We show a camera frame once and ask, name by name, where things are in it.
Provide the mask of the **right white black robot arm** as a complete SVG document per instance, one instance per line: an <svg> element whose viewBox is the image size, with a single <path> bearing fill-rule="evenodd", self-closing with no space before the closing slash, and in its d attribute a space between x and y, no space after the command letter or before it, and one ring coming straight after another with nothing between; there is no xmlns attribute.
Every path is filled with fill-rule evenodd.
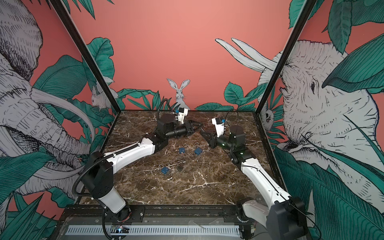
<svg viewBox="0 0 384 240"><path fill-rule="evenodd" d="M232 163L251 180L264 198L265 206L254 200L241 204L246 218L264 226L273 240L296 240L309 234L303 201L292 197L266 172L246 146L246 135L241 126L232 126L228 136L224 134L223 125L217 125L214 132L201 130L200 134L210 148L226 150Z"/></svg>

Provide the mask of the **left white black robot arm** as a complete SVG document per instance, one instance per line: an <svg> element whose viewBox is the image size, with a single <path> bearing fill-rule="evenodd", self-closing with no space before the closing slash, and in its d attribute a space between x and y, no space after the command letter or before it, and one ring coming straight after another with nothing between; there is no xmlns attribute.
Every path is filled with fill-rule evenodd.
<svg viewBox="0 0 384 240"><path fill-rule="evenodd" d="M72 193L76 197L91 197L118 222L126 222L132 217L132 210L127 201L114 187L114 175L124 167L141 158L153 155L165 148L169 139L183 138L193 135L202 127L202 123L185 120L188 109L172 110L170 114L159 115L157 111L157 126L134 144L118 151L103 155L94 152L76 179Z"/></svg>

